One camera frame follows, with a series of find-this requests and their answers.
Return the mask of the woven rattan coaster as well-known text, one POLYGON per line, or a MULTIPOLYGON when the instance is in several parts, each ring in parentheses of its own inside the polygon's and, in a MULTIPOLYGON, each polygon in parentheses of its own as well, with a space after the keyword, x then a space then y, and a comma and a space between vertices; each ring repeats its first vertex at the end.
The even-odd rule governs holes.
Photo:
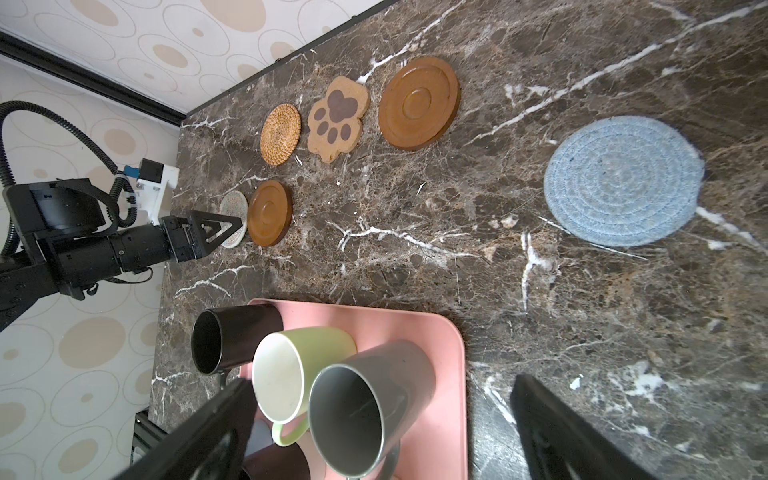
POLYGON ((269 113, 260 137, 260 152, 268 165, 279 166, 290 158, 299 142, 301 126, 294 105, 280 104, 269 113))

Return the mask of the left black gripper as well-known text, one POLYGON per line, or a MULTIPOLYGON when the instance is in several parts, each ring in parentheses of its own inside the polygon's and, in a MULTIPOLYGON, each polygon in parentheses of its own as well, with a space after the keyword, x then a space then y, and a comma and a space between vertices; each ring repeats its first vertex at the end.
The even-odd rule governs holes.
POLYGON ((239 216, 191 210, 188 220, 167 216, 159 226, 64 241, 56 246, 57 288, 82 300, 99 282, 113 281, 123 273, 142 273, 169 260, 206 257, 242 227, 239 216))

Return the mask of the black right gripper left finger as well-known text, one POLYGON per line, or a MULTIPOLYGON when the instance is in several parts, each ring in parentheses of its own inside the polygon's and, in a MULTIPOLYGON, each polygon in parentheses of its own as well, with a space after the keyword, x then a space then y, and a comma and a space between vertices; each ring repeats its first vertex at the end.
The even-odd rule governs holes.
POLYGON ((239 479, 257 401, 236 378, 119 479, 239 479))

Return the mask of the cork paw print coaster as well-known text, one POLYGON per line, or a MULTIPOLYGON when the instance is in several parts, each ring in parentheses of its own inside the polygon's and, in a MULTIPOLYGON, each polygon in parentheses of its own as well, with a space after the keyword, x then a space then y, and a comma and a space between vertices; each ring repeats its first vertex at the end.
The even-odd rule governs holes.
POLYGON ((370 105, 368 89, 347 77, 338 76, 325 96, 310 110, 307 147, 326 164, 350 153, 363 132, 362 119, 370 105))

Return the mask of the light blue woven coaster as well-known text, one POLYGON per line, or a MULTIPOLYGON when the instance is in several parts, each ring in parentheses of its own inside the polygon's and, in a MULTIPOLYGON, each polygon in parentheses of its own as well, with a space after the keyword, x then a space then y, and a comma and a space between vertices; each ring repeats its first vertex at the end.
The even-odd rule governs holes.
POLYGON ((698 150, 674 128, 614 116, 569 136, 550 158, 543 187, 550 212, 574 236, 635 247, 692 219, 704 172, 698 150))

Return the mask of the grey mug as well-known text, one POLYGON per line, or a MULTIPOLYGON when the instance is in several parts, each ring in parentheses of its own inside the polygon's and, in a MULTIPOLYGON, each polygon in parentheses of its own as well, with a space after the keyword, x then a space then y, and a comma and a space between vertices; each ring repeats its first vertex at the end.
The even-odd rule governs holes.
POLYGON ((431 402, 426 353, 397 340, 324 368, 311 387, 308 422, 326 464, 346 479, 393 479, 403 436, 431 402))

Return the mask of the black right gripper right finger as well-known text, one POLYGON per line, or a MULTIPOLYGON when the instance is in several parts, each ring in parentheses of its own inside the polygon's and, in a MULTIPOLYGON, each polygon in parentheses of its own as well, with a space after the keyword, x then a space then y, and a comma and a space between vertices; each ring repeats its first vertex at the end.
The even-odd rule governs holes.
POLYGON ((534 376, 520 374, 510 395, 533 479, 651 479, 534 376))

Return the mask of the white grey round coaster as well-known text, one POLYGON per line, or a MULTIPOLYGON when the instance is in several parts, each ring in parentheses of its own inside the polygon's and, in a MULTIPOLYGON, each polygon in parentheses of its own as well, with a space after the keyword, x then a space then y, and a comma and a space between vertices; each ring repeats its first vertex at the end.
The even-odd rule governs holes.
POLYGON ((247 232, 248 200, 246 196, 242 192, 235 190, 227 193, 222 198, 219 213, 226 216, 239 217, 242 222, 242 226, 222 243, 222 247, 233 249, 241 243, 247 232))

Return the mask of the small brown wooden coaster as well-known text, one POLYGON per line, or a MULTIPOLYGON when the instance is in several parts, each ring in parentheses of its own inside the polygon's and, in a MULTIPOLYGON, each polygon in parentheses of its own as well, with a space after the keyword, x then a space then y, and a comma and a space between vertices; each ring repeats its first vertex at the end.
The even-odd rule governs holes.
POLYGON ((252 241, 261 247, 278 244, 287 234, 291 221, 290 190, 276 180, 260 184, 247 212, 247 229, 252 241))

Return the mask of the brown wooden round coaster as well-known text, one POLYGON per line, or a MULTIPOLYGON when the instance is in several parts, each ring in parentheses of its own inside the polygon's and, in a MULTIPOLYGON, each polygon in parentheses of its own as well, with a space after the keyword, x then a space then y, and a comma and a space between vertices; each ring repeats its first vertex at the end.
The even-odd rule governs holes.
POLYGON ((438 57, 416 58, 391 79, 379 104, 378 124, 392 146, 415 151, 437 141, 455 119, 458 77, 438 57))

